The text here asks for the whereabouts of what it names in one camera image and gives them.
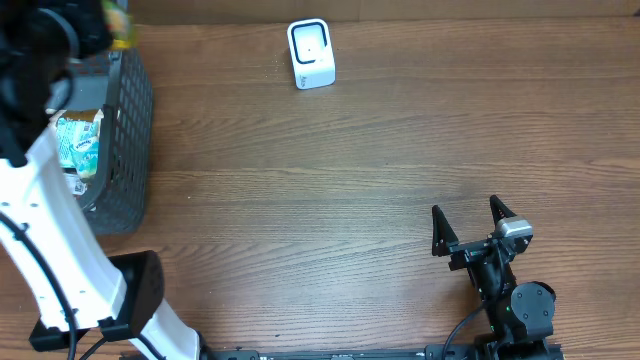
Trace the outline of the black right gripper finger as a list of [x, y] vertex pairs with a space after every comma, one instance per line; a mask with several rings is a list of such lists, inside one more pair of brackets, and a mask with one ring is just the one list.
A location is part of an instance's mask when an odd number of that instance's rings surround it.
[[432, 255], [438, 257], [450, 255], [451, 248], [459, 245], [459, 239], [438, 205], [432, 207], [432, 221]]
[[516, 213], [509, 209], [497, 195], [491, 195], [489, 203], [495, 225], [502, 219], [516, 217]]

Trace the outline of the yellow liquid bottle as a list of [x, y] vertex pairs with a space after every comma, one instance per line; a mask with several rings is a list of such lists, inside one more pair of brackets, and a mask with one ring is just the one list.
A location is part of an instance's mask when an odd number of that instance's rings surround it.
[[135, 27], [132, 16], [124, 7], [110, 0], [102, 0], [107, 28], [112, 37], [111, 51], [124, 51], [136, 45]]

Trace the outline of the teal Kleenex tissue pack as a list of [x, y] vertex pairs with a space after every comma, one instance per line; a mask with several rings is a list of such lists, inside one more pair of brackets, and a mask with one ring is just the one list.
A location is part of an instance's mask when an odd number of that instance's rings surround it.
[[83, 181], [92, 179], [98, 170], [99, 139], [97, 136], [78, 141], [70, 147], [76, 173]]

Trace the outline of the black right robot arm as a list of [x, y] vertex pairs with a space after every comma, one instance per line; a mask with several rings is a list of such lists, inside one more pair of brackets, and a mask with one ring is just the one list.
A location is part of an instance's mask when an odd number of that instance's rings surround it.
[[[526, 251], [534, 232], [531, 223], [509, 209], [498, 196], [489, 198], [495, 229], [485, 239], [459, 241], [444, 212], [432, 207], [432, 254], [448, 257], [449, 269], [467, 271], [481, 303], [461, 320], [442, 345], [428, 345], [428, 359], [558, 360], [559, 345], [547, 338], [554, 332], [555, 291], [544, 282], [519, 284], [510, 263]], [[490, 332], [474, 342], [453, 344], [459, 331], [485, 313]]]

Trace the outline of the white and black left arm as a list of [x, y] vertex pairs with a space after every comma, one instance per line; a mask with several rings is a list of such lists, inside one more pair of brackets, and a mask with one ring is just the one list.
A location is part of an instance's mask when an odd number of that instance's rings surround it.
[[[76, 357], [89, 331], [128, 341], [147, 359], [206, 359], [201, 334], [164, 296], [154, 251], [108, 256], [102, 233], [128, 232], [144, 213], [152, 89], [124, 5], [5, 1], [1, 5], [1, 243], [39, 308], [29, 341]], [[72, 193], [56, 132], [95, 109], [95, 175]]]

